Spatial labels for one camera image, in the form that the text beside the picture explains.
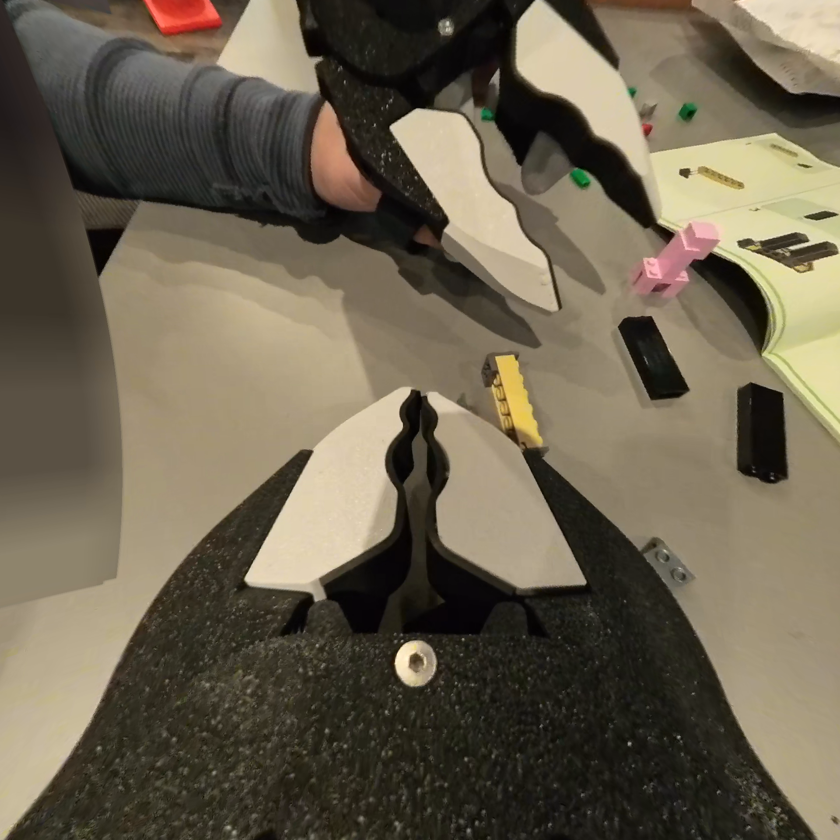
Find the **grey small brick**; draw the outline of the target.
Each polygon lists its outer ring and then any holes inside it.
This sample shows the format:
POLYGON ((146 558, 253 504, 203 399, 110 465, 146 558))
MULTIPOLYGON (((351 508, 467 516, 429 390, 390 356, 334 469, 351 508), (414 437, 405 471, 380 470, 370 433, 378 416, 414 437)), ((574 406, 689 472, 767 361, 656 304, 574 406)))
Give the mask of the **grey small brick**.
POLYGON ((696 576, 664 540, 651 538, 640 551, 651 568, 671 591, 681 590, 696 579, 696 576))

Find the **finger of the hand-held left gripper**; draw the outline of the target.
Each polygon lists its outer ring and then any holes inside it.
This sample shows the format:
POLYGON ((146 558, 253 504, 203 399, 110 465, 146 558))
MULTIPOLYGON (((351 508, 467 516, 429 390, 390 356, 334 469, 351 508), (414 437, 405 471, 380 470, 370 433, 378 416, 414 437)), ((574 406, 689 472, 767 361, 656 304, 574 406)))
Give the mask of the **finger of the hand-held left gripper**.
POLYGON ((564 159, 643 228, 660 215, 648 141, 612 43, 588 5, 507 5, 496 125, 532 185, 564 159))
POLYGON ((440 236, 446 255, 500 293, 559 312, 550 259, 526 235, 515 204, 493 185, 466 115, 416 109, 391 132, 446 215, 440 236))

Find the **pink brick pig figure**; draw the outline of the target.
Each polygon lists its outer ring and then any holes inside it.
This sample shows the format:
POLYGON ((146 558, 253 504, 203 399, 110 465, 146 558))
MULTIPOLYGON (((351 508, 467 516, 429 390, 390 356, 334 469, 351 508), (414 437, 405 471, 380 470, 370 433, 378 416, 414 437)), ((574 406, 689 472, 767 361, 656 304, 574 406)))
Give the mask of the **pink brick pig figure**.
POLYGON ((640 296, 673 299, 688 285, 687 270, 719 245, 721 234, 709 222, 691 222, 676 231, 656 257, 643 259, 631 272, 631 288, 640 296))

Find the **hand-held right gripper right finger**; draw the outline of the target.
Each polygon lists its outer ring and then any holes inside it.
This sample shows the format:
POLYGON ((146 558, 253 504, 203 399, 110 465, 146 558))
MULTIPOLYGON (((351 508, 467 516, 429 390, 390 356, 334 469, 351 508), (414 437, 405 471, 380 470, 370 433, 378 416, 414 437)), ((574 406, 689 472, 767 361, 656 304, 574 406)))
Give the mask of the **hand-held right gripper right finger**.
POLYGON ((438 392, 424 396, 423 435, 430 560, 500 595, 586 587, 528 461, 509 437, 438 392))

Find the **pile of small toy bricks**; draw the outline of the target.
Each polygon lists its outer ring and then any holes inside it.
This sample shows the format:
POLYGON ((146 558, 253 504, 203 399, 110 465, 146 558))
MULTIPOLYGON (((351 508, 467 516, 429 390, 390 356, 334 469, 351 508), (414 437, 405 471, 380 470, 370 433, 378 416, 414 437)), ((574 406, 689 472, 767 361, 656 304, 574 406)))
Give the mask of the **pile of small toy bricks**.
MULTIPOLYGON (((475 115, 483 123, 496 121, 496 112, 490 106, 497 97, 492 87, 486 93, 485 103, 475 110, 475 115)), ((637 111, 640 119, 642 134, 646 140, 655 129, 652 122, 657 109, 656 101, 644 101, 637 111)), ((698 113, 698 106, 691 101, 684 102, 678 112, 679 122, 688 123, 698 113)), ((544 133, 539 134, 531 143, 524 163, 520 164, 521 187, 530 195, 546 193, 556 182, 570 178, 572 183, 580 189, 587 189, 592 184, 592 178, 587 171, 574 167, 561 147, 544 133)))

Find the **red plastic object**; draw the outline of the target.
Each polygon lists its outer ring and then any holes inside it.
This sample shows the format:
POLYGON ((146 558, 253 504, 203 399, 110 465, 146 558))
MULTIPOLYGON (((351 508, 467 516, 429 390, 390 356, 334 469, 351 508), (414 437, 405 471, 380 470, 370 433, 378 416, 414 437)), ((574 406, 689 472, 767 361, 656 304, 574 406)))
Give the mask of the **red plastic object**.
POLYGON ((182 35, 223 25, 211 1, 143 1, 163 35, 182 35))

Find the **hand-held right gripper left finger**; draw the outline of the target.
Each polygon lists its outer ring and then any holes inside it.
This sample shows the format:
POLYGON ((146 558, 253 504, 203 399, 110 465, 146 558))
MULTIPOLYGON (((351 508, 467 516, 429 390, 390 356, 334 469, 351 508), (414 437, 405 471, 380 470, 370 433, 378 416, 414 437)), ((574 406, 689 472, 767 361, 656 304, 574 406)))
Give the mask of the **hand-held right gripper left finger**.
POLYGON ((312 450, 245 574, 251 589, 322 601, 369 589, 388 596, 403 572, 374 571, 406 525, 421 394, 404 386, 346 419, 312 450))

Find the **black long brick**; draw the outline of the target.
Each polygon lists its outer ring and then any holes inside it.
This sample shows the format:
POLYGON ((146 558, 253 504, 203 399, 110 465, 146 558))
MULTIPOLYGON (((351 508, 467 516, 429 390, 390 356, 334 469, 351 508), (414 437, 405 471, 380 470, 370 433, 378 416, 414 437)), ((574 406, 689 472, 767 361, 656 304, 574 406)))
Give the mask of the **black long brick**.
POLYGON ((673 400, 689 393, 686 379, 653 317, 624 318, 618 332, 652 401, 673 400))
POLYGON ((737 398, 738 471, 765 484, 787 480, 784 395, 751 382, 738 389, 737 398))

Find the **person's left hand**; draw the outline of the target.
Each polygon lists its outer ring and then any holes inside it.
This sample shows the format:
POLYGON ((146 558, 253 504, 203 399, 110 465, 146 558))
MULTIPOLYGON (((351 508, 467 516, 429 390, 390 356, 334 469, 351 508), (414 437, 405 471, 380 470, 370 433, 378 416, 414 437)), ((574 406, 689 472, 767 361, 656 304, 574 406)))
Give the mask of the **person's left hand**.
POLYGON ((340 121, 327 102, 311 134, 310 172, 318 197, 343 211, 371 214, 382 198, 351 157, 340 121))

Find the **white crumpled paper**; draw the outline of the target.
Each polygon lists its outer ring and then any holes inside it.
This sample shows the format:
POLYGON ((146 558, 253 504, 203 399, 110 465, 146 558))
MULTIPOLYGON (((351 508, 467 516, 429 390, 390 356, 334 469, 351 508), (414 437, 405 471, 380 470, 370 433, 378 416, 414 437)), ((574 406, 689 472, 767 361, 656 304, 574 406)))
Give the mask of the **white crumpled paper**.
POLYGON ((838 1, 692 1, 794 95, 839 97, 838 1))

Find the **person's left forearm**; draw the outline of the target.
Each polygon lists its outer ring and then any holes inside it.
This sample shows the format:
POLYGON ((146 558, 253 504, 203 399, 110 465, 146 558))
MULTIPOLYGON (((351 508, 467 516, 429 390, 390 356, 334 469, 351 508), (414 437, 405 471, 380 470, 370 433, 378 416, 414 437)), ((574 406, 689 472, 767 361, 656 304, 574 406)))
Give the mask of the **person's left forearm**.
POLYGON ((5 2, 73 187, 115 200, 306 222, 320 96, 191 65, 46 2, 5 2))

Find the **green instruction booklet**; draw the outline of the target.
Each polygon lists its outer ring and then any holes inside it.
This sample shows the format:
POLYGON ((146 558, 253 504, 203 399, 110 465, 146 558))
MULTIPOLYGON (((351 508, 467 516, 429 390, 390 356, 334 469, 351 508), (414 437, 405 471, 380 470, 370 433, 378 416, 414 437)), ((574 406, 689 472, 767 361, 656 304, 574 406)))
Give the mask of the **green instruction booklet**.
POLYGON ((766 309, 762 357, 839 439, 839 169, 776 133, 651 153, 659 223, 709 222, 766 309))

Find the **yellow brick assembly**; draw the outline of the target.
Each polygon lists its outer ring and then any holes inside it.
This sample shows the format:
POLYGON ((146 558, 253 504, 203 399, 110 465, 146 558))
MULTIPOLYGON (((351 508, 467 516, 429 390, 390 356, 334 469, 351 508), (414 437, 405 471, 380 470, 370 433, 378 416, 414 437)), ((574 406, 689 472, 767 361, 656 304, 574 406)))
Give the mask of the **yellow brick assembly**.
POLYGON ((544 456, 548 451, 533 412, 518 353, 489 353, 481 367, 484 386, 497 414, 500 430, 521 451, 544 456))

